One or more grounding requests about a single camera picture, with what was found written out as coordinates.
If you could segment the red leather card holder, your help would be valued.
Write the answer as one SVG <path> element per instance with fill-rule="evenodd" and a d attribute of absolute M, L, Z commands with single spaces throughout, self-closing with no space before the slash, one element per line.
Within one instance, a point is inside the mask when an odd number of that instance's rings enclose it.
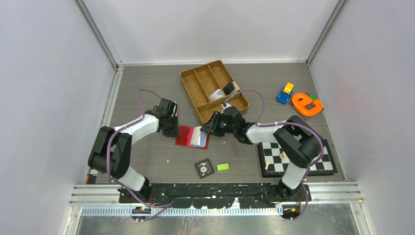
<path fill-rule="evenodd" d="M 210 135 L 201 131 L 201 126 L 179 126 L 175 145 L 197 149 L 208 149 Z"/>

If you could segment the black credit card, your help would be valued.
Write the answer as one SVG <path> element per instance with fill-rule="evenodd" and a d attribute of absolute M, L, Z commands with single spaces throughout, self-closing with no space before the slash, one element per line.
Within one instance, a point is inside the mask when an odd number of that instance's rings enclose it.
<path fill-rule="evenodd" d="M 235 93 L 235 85 L 234 82 L 230 81 L 224 88 L 223 88 L 223 92 L 225 95 L 230 95 Z"/>

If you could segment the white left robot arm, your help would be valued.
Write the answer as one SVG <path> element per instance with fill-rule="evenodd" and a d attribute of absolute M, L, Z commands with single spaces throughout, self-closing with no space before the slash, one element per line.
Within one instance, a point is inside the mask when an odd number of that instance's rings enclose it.
<path fill-rule="evenodd" d="M 131 193 L 137 202 L 146 202 L 151 193 L 150 183 L 130 165 L 131 148 L 134 143 L 155 132 L 161 132 L 166 137 L 178 137 L 177 108 L 176 102 L 163 98 L 158 106 L 123 126 L 100 128 L 88 166 L 119 182 L 125 187 L 123 192 Z"/>

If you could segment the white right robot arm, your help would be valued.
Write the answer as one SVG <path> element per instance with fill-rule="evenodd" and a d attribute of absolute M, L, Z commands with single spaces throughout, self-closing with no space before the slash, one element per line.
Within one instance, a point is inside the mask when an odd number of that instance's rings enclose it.
<path fill-rule="evenodd" d="M 239 110 L 229 106 L 215 111 L 201 131 L 218 137 L 232 134 L 242 144 L 277 143 L 290 161 L 277 187 L 286 201 L 298 196 L 311 166 L 323 157 L 323 139 L 298 116 L 259 124 L 246 121 Z"/>

